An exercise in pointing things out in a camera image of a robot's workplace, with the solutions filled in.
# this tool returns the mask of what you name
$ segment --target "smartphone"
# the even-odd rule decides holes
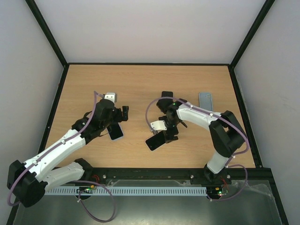
[[[208,111],[214,111],[212,107],[212,96],[209,92],[200,92],[199,93],[199,106],[202,109],[206,109]]]
[[[158,134],[153,135],[151,138],[146,140],[146,145],[148,146],[150,151],[154,151],[164,144],[165,135],[163,131],[160,131]]]
[[[107,131],[112,141],[118,140],[124,136],[119,123],[109,125]]]

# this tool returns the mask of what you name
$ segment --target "black mount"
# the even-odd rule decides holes
[[[221,114],[221,117],[228,122],[231,122],[245,136],[240,123],[231,111],[226,111]],[[232,127],[228,126],[221,120],[212,121],[209,125],[210,135],[216,151],[226,158],[229,158],[238,148],[242,146],[245,140]]]
[[[107,99],[101,99],[96,104],[94,116],[92,117],[89,125],[81,133],[80,137],[85,139],[85,143],[88,144],[91,140],[101,136],[109,125],[113,123],[120,123],[128,120],[129,106],[122,106],[123,111],[114,106],[114,103]],[[84,114],[83,118],[77,120],[72,125],[72,129],[77,131],[81,130],[88,121],[88,115],[91,112]]]
[[[75,160],[75,162],[81,165],[84,170],[81,180],[89,180],[93,172],[93,167],[83,158],[79,158]],[[9,166],[7,179],[8,189],[11,189],[14,181],[25,169],[25,164],[21,163],[19,160],[14,161]],[[35,178],[35,174],[28,171],[17,183],[13,194],[18,200],[20,200],[24,207],[30,207],[36,204],[44,196],[45,187],[47,185],[48,182],[38,182],[38,180]]]
[[[171,91],[162,91],[161,97],[173,97],[173,92]],[[178,118],[176,110],[181,105],[181,102],[175,101],[173,102],[172,99],[160,99],[156,103],[156,106],[160,109],[165,116],[161,116],[158,119],[163,120],[165,122],[165,126],[167,130],[164,130],[165,142],[170,143],[172,141],[178,140],[176,136],[179,132],[177,129],[177,125],[181,123],[186,128],[188,127],[182,120]]]

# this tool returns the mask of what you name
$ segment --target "white bracket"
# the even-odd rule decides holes
[[[165,122],[163,120],[152,122],[151,127],[153,130],[167,130],[167,128],[165,127]]]
[[[104,95],[104,99],[110,100],[114,103],[117,102],[117,93],[113,93],[113,92],[108,92]]]

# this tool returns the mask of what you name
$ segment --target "white cable tray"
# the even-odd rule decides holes
[[[206,196],[205,187],[107,187],[113,196]],[[57,187],[45,195],[76,195],[79,187]],[[82,193],[82,195],[109,195],[103,188]]]

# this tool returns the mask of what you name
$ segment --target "wire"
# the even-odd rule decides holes
[[[241,135],[241,137],[246,142],[246,145],[247,145],[246,149],[243,150],[243,151],[239,151],[239,152],[233,153],[232,156],[226,162],[225,166],[227,166],[229,164],[229,162],[234,158],[235,155],[243,154],[243,153],[245,153],[245,152],[247,152],[249,150],[250,144],[249,144],[249,141],[248,141],[247,137],[236,126],[234,126],[231,122],[223,119],[222,117],[220,117],[218,115],[215,115],[214,112],[206,111],[206,110],[204,110],[204,109],[202,109],[200,107],[197,107],[197,106],[194,106],[194,105],[190,105],[190,104],[188,104],[188,103],[186,103],[186,102],[184,102],[184,101],[182,101],[182,100],[180,100],[178,98],[175,98],[175,97],[158,97],[158,98],[154,99],[152,102],[150,102],[150,104],[147,106],[146,113],[145,113],[145,118],[146,118],[146,122],[147,122],[147,124],[148,124],[148,126],[149,126],[149,128],[150,128],[151,131],[155,131],[155,130],[151,127],[151,125],[149,123],[149,120],[148,120],[148,110],[149,110],[150,106],[153,103],[155,103],[156,101],[161,100],[161,99],[173,99],[173,100],[176,100],[176,101],[182,103],[183,105],[186,105],[187,107],[190,107],[191,109],[194,109],[194,110],[196,110],[198,112],[204,113],[204,114],[206,114],[208,116],[215,117],[215,118],[223,121],[224,123],[228,124],[229,126],[231,126],[236,132],[238,132],[239,135]]]
[[[230,199],[233,199],[235,198],[236,196],[238,196],[242,190],[246,187],[247,185],[247,181],[248,181],[248,172],[247,172],[247,169],[241,165],[241,164],[235,164],[235,165],[230,165],[228,168],[231,168],[231,167],[237,167],[237,166],[240,166],[240,167],[243,167],[244,170],[245,170],[245,182],[244,182],[244,185],[242,186],[242,188],[233,196],[231,197],[228,197],[228,198],[224,198],[224,199],[211,199],[208,195],[207,195],[207,198],[211,201],[211,202],[222,202],[222,201],[227,201],[227,200],[230,200]]]
[[[227,185],[227,182],[224,180],[223,177],[221,177],[221,180],[224,182],[224,187],[226,187],[227,190],[229,191],[229,187],[228,187],[228,185]]]
[[[110,132],[107,132],[107,133],[105,133],[105,134],[103,134],[103,135],[100,135],[99,137],[103,137],[104,135],[107,135],[107,134],[109,134]]]
[[[91,177],[95,178],[97,183],[100,182],[100,178],[97,175],[92,175]]]
[[[91,115],[87,121],[87,123],[84,125],[84,127],[78,131],[78,133],[72,135],[71,137],[68,137],[66,138],[64,141],[67,142],[69,140],[71,140],[72,138],[76,137],[77,135],[81,134],[85,129],[86,127],[90,124],[90,121],[95,113],[95,109],[96,109],[96,103],[97,103],[97,96],[100,96],[100,97],[104,97],[104,95],[101,95],[99,93],[97,93],[96,91],[94,91],[94,106],[93,106],[93,110],[91,112]],[[62,142],[59,142],[58,144],[54,145],[52,148],[50,148],[48,151],[46,151],[40,158],[37,159],[37,163],[40,162],[46,155],[48,155],[50,152],[52,152],[54,149],[56,149],[57,147],[61,146],[62,145]],[[27,173],[35,164],[31,164],[29,165],[19,176],[18,178],[14,181],[13,185],[11,186],[10,188],[10,191],[9,191],[9,194],[8,194],[8,197],[7,197],[7,204],[9,206],[16,206],[18,204],[20,204],[21,202],[18,201],[18,202],[15,202],[15,203],[11,203],[10,199],[11,199],[11,196],[13,194],[13,191],[17,185],[17,183],[21,180],[21,178],[25,175],[25,173]]]
[[[108,220],[101,220],[101,219],[98,219],[97,217],[94,217],[89,211],[88,209],[86,208],[86,206],[83,204],[83,201],[81,200],[80,196],[81,194],[83,193],[83,191],[79,192],[79,195],[78,195],[78,202],[81,203],[81,205],[83,206],[84,210],[86,211],[86,213],[94,220],[96,220],[97,222],[100,222],[100,223],[107,223],[107,222],[110,222],[114,219],[114,216],[116,214],[116,210],[117,210],[117,203],[112,195],[112,193],[110,192],[110,190],[108,190],[107,187],[105,187],[104,185],[102,184],[98,184],[96,182],[93,182],[93,181],[87,181],[87,180],[74,180],[73,182],[75,183],[88,183],[88,184],[94,184],[94,185],[97,185],[97,186],[100,186],[102,188],[104,188],[105,191],[108,192],[108,194],[110,195],[110,197],[112,198],[112,203],[113,203],[113,212],[112,212],[112,216],[108,219]]]

